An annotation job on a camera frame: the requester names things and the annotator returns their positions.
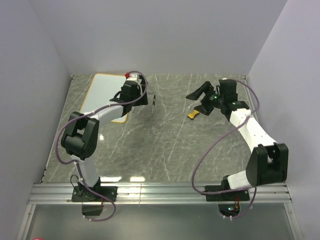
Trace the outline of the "yellow whiteboard eraser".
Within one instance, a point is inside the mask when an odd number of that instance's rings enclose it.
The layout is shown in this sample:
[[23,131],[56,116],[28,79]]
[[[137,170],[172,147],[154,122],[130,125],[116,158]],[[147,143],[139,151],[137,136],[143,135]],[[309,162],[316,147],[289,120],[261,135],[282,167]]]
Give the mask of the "yellow whiteboard eraser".
[[199,111],[197,110],[193,110],[191,113],[189,113],[187,116],[189,119],[194,120],[196,116],[198,116],[200,114]]

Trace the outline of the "wire whiteboard stand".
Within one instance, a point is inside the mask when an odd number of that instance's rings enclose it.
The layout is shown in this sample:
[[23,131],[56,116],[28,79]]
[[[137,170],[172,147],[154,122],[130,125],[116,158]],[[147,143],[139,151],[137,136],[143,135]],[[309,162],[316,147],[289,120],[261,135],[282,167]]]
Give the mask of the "wire whiteboard stand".
[[139,108],[141,110],[146,110],[148,113],[153,114],[155,111],[155,107],[156,107],[156,94],[151,93],[148,94],[146,97],[146,103],[144,105],[141,105]]

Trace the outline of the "yellow framed whiteboard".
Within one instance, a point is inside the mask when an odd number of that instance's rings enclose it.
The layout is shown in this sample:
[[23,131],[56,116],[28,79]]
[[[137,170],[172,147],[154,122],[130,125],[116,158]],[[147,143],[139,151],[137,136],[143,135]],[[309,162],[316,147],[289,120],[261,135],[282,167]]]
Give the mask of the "yellow framed whiteboard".
[[95,74],[79,111],[87,113],[108,104],[121,90],[125,80],[124,75]]

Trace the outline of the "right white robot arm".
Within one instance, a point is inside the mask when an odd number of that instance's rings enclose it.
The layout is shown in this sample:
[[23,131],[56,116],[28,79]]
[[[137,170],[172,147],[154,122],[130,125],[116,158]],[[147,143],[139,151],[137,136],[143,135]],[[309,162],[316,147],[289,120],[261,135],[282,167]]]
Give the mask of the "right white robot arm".
[[245,170],[227,176],[221,183],[220,190],[201,191],[196,188],[196,166],[192,175],[192,188],[204,196],[222,195],[232,200],[240,191],[247,191],[262,185],[283,183],[288,176],[289,148],[270,137],[254,118],[254,109],[245,101],[238,100],[237,85],[240,80],[221,79],[216,87],[205,81],[197,90],[186,96],[186,99],[200,101],[194,108],[200,114],[209,116],[214,109],[219,109],[226,119],[234,126],[233,130],[221,136],[218,141],[238,131],[245,140],[251,155]]

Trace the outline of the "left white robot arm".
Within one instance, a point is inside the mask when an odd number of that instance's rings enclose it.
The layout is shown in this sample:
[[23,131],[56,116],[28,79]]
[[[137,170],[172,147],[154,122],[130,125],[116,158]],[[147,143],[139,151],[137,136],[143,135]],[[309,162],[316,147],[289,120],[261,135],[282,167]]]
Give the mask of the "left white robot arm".
[[71,160],[63,161],[58,149],[55,149],[55,155],[61,164],[73,163],[76,166],[78,173],[76,195],[85,197],[88,201],[106,200],[108,193],[115,195],[114,190],[104,190],[101,187],[101,178],[94,161],[90,158],[97,148],[100,127],[122,118],[133,107],[146,106],[147,87],[148,82],[142,75],[138,76],[138,80],[126,79],[120,91],[107,105],[87,113],[73,112],[60,130],[57,138],[62,148],[71,156]]

